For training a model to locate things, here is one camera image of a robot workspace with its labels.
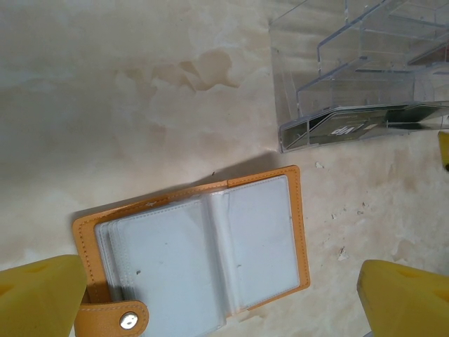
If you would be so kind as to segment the left gripper yellow-padded right finger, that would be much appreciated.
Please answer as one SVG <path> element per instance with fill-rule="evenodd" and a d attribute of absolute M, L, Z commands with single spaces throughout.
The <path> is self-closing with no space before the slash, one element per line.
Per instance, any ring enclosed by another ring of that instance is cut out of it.
<path fill-rule="evenodd" d="M 449 337 L 449 276 L 366 260 L 357 291 L 370 337 Z"/>

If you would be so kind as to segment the left gripper yellow-padded left finger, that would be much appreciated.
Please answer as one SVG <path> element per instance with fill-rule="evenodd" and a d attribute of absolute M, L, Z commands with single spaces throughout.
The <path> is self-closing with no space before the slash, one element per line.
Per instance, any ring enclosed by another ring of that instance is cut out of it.
<path fill-rule="evenodd" d="M 0 271 L 0 337 L 69 337 L 86 284 L 78 255 Z"/>

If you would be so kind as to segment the clear acrylic card organizer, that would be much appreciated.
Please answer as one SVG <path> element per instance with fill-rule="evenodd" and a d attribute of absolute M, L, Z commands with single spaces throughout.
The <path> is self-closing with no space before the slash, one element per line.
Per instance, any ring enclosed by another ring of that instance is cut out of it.
<path fill-rule="evenodd" d="M 282 152 L 322 146 L 309 132 L 338 108 L 449 103 L 449 62 L 408 65 L 449 42 L 449 0 L 300 0 L 269 35 Z M 425 130 L 449 120 L 384 121 L 358 140 Z"/>

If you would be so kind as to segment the orange leather card holder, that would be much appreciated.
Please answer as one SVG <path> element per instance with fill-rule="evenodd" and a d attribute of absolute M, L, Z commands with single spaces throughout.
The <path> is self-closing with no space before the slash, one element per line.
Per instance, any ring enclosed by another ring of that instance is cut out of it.
<path fill-rule="evenodd" d="M 294 165 L 108 207 L 72 231 L 87 275 L 76 337 L 206 337 L 310 284 Z"/>

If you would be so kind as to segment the red vip card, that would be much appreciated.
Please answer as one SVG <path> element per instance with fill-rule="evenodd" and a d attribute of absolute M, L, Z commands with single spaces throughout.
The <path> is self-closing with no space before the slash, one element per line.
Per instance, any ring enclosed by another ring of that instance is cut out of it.
<path fill-rule="evenodd" d="M 449 62 L 449 42 L 423 53 L 408 62 L 410 66 L 429 66 Z"/>

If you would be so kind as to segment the black vip card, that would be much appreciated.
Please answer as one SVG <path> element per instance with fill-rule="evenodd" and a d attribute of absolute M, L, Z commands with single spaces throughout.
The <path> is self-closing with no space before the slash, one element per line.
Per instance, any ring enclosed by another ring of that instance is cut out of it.
<path fill-rule="evenodd" d="M 326 145 L 358 140 L 381 125 L 389 108 L 338 108 L 309 132 L 310 145 Z"/>

